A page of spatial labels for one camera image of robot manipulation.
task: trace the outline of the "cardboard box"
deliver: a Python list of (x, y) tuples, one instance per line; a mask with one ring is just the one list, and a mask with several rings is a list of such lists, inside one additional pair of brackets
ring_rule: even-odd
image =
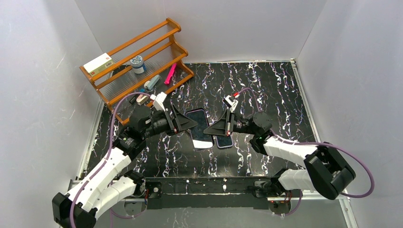
[(89, 75), (95, 76), (99, 72), (110, 67), (112, 64), (114, 64), (112, 58), (107, 53), (103, 53), (89, 63), (84, 64), (84, 69), (89, 73)]

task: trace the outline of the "black marble table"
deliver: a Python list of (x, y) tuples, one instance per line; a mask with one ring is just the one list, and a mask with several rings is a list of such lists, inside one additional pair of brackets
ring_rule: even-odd
[[(255, 91), (260, 108), (271, 117), (273, 129), (285, 138), (314, 141), (312, 128), (290, 62), (189, 64), (195, 76), (173, 91), (165, 100), (179, 111), (204, 108), (209, 123), (224, 110), (223, 97), (245, 87)], [(253, 96), (246, 91), (238, 98), (245, 117), (257, 110)], [(104, 107), (86, 173), (90, 172), (108, 149), (111, 112)], [(115, 123), (115, 133), (122, 126)], [(271, 176), (281, 168), (298, 168), (281, 158), (255, 153), (249, 146), (250, 135), (234, 133), (234, 146), (197, 151), (190, 134), (154, 136), (147, 148), (125, 169), (145, 177), (237, 177)]]

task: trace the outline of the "smartphone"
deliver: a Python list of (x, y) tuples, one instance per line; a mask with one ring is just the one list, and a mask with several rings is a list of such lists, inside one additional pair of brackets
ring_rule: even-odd
[(234, 145), (234, 142), (232, 141), (232, 135), (230, 135), (229, 137), (216, 136), (215, 139), (217, 141), (217, 147), (219, 149), (230, 148)]
[(204, 134), (204, 129), (209, 127), (206, 113), (203, 109), (196, 109), (185, 114), (186, 117), (197, 122), (197, 126), (190, 129), (193, 145), (197, 149), (208, 149), (213, 147), (211, 135)]

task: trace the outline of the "white wall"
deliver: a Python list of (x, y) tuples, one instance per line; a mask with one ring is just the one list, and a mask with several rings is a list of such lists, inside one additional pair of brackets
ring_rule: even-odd
[(0, 227), (49, 228), (75, 178), (98, 95), (79, 66), (100, 55), (74, 0), (0, 1)]
[[(322, 140), (360, 157), (375, 191), (353, 199), (359, 227), (402, 227), (403, 2), (329, 0), (297, 66)], [(369, 179), (347, 188), (364, 193)]]
[(298, 56), (326, 0), (76, 0), (107, 52), (170, 17), (185, 62), (289, 60)]

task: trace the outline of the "wooden shelf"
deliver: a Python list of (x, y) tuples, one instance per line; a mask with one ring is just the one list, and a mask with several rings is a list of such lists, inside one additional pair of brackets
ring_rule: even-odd
[[(181, 75), (185, 74), (185, 76), (165, 90), (166, 93), (170, 93), (194, 75), (182, 62), (182, 59), (188, 56), (188, 52), (178, 44), (173, 36), (179, 31), (181, 31), (179, 24), (167, 18), (164, 22), (109, 51), (108, 55), (115, 63), (94, 77), (91, 77), (83, 66), (80, 69), (111, 111), (123, 97), (176, 63), (176, 69), (180, 69)], [(129, 64), (130, 59), (137, 55), (143, 57), (147, 69), (142, 74), (135, 74)], [(128, 102), (123, 101), (122, 103), (125, 105), (119, 107), (119, 110), (121, 108), (130, 109)], [(126, 112), (119, 110), (117, 119), (122, 124), (127, 124)]]

